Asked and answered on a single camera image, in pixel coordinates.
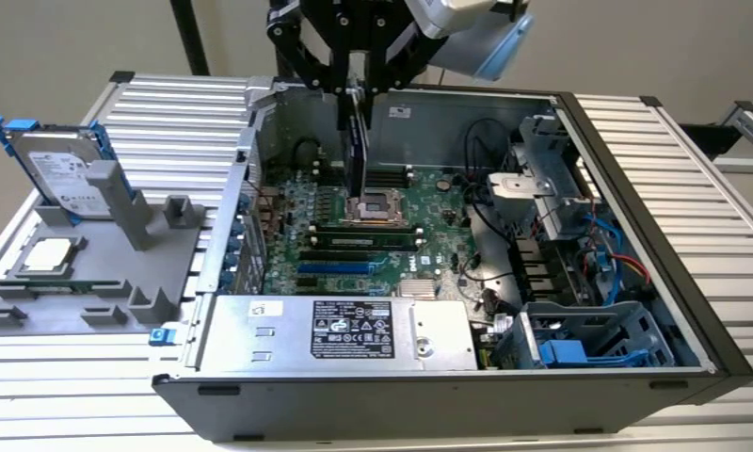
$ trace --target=blue pcie slot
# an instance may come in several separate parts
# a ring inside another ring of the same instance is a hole
[[[332,275],[371,275],[374,267],[368,263],[302,264],[299,273]]]

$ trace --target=cpu socket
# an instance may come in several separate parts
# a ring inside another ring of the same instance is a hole
[[[359,198],[350,198],[343,222],[352,226],[407,226],[409,221],[402,214],[403,199],[398,190],[371,190]]]

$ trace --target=hard drive label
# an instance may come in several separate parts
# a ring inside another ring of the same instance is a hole
[[[318,359],[396,358],[391,301],[316,301],[311,353]]]
[[[111,215],[100,190],[87,182],[90,166],[82,158],[42,152],[31,152],[30,157],[62,207],[84,217]]]

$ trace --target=metal rack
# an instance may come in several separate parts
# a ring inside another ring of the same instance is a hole
[[[210,209],[219,207],[247,125],[247,91],[256,86],[247,79],[138,74],[104,91],[87,120],[107,125],[131,183],[150,199],[187,194]],[[579,99],[753,365],[753,211],[659,107],[638,98]],[[36,224],[34,199],[0,236],[0,275]],[[184,291],[187,311],[212,227],[208,221]],[[0,448],[220,450],[154,393],[150,376],[179,358],[179,350],[160,348],[150,360],[152,351],[139,334],[0,338]],[[270,449],[597,450],[603,445],[637,452],[753,447],[753,384],[706,406],[666,409],[615,435],[290,443]],[[251,450],[256,444],[224,444],[238,447]]]

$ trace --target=black pole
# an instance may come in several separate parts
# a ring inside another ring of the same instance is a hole
[[[184,53],[190,62],[194,75],[210,75],[210,65],[206,61],[204,44],[202,43],[202,30],[196,21],[196,11],[192,0],[171,0],[176,25],[182,34]]]
[[[271,11],[279,10],[291,4],[291,0],[270,0]],[[282,56],[279,50],[276,53],[276,73],[280,77],[292,78],[295,76],[295,71],[288,63],[288,59]]]

